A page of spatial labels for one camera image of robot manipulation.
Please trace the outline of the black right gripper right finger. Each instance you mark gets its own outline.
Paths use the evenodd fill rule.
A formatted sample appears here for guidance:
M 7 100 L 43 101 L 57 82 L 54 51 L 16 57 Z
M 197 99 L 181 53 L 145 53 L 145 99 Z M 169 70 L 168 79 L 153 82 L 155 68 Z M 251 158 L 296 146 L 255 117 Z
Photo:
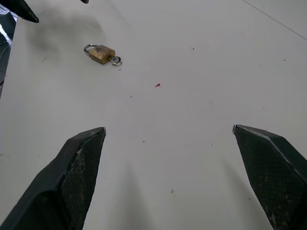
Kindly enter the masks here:
M 234 125 L 249 183 L 275 230 L 307 228 L 307 160 L 282 136 Z

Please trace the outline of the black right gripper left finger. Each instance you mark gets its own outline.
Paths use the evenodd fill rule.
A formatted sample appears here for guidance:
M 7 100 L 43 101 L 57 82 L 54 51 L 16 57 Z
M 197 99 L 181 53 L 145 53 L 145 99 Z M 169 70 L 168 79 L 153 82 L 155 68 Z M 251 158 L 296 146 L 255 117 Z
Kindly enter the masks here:
M 95 190 L 105 127 L 68 139 L 30 183 L 2 230 L 81 230 Z

